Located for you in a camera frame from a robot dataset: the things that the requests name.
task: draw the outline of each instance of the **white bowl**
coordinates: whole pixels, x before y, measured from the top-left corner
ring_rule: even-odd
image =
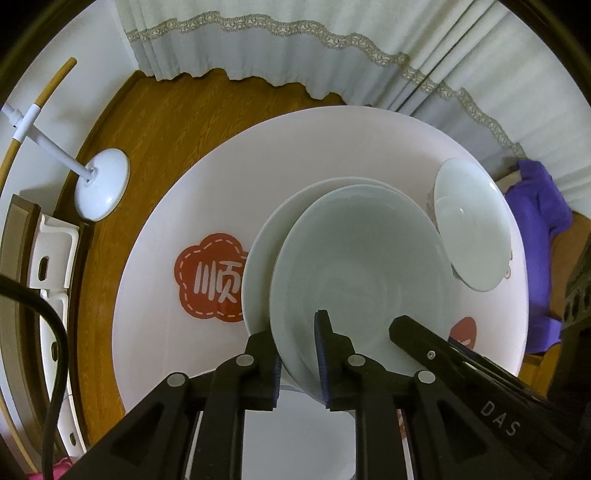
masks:
[[[248,252],[242,274],[242,317],[248,335],[269,328],[269,289],[275,260],[294,223],[306,209],[328,192],[349,185],[380,185],[363,177],[337,177],[307,186],[284,201],[258,232]]]
[[[450,158],[437,173],[432,201],[455,272],[473,290],[495,288],[511,257],[508,207],[495,182],[473,161]]]
[[[271,281],[271,331],[297,384],[320,398],[314,314],[386,369],[421,368],[388,336],[403,314],[447,339],[457,319],[457,281],[439,234],[397,190],[355,185],[330,192],[298,219]]]

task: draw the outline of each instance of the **lace trim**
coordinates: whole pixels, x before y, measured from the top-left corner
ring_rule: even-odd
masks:
[[[146,28],[142,31],[132,30],[127,32],[127,38],[130,42],[148,42],[156,40],[173,31],[190,33],[200,27],[212,24],[219,25],[219,27],[226,32],[237,32],[250,28],[264,28],[277,37],[291,37],[292,35],[299,34],[314,35],[326,48],[342,50],[347,47],[353,47],[365,53],[367,58],[376,65],[381,67],[398,65],[402,67],[402,78],[418,86],[420,91],[428,94],[435,93],[444,100],[457,98],[470,118],[479,125],[485,126],[492,133],[499,145],[507,150],[511,150],[516,157],[527,157],[523,147],[518,142],[511,141],[500,123],[485,114],[477,106],[476,102],[472,99],[466,89],[461,88],[460,90],[453,90],[445,82],[436,83],[432,81],[427,78],[423,72],[414,69],[409,65],[409,55],[403,52],[388,54],[380,50],[368,37],[359,33],[337,35],[327,30],[327,28],[321,23],[313,20],[279,22],[271,18],[269,15],[262,14],[249,14],[241,17],[225,18],[221,16],[219,11],[210,11],[199,14],[188,20],[170,18],[155,27]]]

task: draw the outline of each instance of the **white chair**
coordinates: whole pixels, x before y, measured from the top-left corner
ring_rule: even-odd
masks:
[[[28,286],[43,290],[70,288],[78,247],[78,227],[41,214],[29,266]]]
[[[68,326],[68,295],[61,291],[51,293],[41,290],[41,297],[56,311],[64,327]],[[41,338],[41,361],[43,363],[43,373],[45,375],[45,384],[47,392],[51,398],[53,383],[56,380],[57,372],[57,344],[53,332],[47,322],[41,318],[40,322]],[[67,390],[61,405],[60,416],[57,422],[57,430],[60,433],[61,441],[66,448],[72,462],[77,461],[86,453],[86,445],[82,438],[80,424],[76,416],[76,407],[72,395],[72,385],[70,383],[70,374],[67,378]]]

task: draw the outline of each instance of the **white curtain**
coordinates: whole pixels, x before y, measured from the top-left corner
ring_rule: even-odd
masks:
[[[140,68],[302,83],[412,115],[496,179],[540,160],[591,218],[591,107],[548,47],[495,0],[116,0]]]

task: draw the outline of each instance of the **screw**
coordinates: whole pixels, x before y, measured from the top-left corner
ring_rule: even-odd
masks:
[[[353,367],[361,367],[361,365],[363,365],[365,363],[365,358],[362,357],[361,355],[351,355],[347,361],[349,362],[349,365],[353,366]]]
[[[166,379],[166,383],[171,387],[180,387],[184,384],[185,376],[183,374],[171,374]]]
[[[421,383],[429,384],[435,382],[435,375],[429,370],[422,370],[418,373],[418,379]]]
[[[238,357],[236,357],[236,363],[240,367],[248,367],[249,365],[252,365],[254,361],[255,358],[252,355],[248,355],[247,353],[238,355]]]

